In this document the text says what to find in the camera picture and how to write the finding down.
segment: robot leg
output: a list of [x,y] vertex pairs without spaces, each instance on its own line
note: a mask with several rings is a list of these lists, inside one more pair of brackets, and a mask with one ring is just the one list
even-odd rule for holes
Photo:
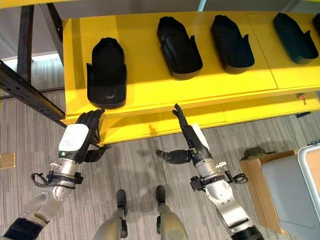
[[128,236],[127,222],[124,217],[127,215],[127,200],[124,190],[116,193],[117,210],[111,218],[106,220],[96,232],[93,240],[120,240]]
[[166,205],[165,189],[158,186],[156,189],[156,199],[160,216],[157,218],[157,232],[161,235],[161,240],[189,240],[187,231],[179,217]]

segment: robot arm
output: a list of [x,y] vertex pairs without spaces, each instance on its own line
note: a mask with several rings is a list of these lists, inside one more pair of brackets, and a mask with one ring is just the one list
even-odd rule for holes
[[0,240],[35,240],[71,195],[75,185],[82,183],[78,166],[83,162],[97,161],[106,149],[88,151],[103,112],[83,113],[76,124],[66,128],[59,144],[58,160],[50,164],[47,179],[42,173],[31,175],[32,181],[44,191],[27,204]]
[[162,157],[169,164],[184,164],[192,161],[200,178],[191,178],[193,190],[205,191],[207,197],[212,201],[221,216],[227,231],[233,240],[263,240],[261,233],[254,225],[252,219],[234,198],[231,186],[225,181],[225,176],[221,173],[221,168],[225,170],[230,182],[234,182],[226,163],[215,164],[208,147],[202,141],[202,136],[198,135],[194,128],[190,126],[178,104],[175,106],[173,114],[177,116],[180,128],[188,144],[189,150],[176,150],[163,152],[157,150],[156,154]]

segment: gray bin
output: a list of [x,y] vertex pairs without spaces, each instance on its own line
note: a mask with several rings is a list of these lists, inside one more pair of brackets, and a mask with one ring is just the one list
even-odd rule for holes
[[281,227],[303,240],[320,240],[320,197],[306,161],[318,149],[307,146],[261,166]]

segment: metal rack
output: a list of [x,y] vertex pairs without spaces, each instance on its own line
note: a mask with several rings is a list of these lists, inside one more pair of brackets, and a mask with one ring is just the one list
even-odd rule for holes
[[[63,26],[62,20],[53,3],[40,4],[45,22],[49,28],[56,50],[63,65]],[[24,104],[36,110],[60,126],[67,125],[61,122],[66,114],[53,102],[47,99],[42,93],[63,90],[63,87],[56,87],[44,90],[37,90],[32,86],[31,79],[31,54],[33,36],[34,5],[22,6],[18,39],[17,70],[0,60],[0,87],[11,97],[18,99]]]

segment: yellow platform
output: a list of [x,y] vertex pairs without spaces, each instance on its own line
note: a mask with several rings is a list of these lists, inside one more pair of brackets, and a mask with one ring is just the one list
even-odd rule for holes
[[[188,108],[183,112],[189,124],[198,123],[201,128],[210,128],[317,110],[320,110],[319,100],[310,92],[306,105],[296,95],[288,95]],[[171,111],[106,118],[100,125],[100,144],[180,132],[177,117]]]
[[[226,15],[249,34],[255,64],[241,74],[223,71],[210,27]],[[107,110],[100,126],[102,144],[179,132],[171,114],[179,103],[192,122],[203,128],[320,109],[313,91],[320,90],[320,58],[292,62],[273,29],[276,13],[171,12],[67,19],[63,22],[64,81],[67,124],[95,110],[87,98],[86,63],[101,38],[116,38],[125,53],[127,101]],[[289,14],[320,50],[310,14]],[[173,79],[157,38],[159,19],[173,16],[195,35],[203,69],[189,80]],[[307,94],[307,105],[296,93]]]

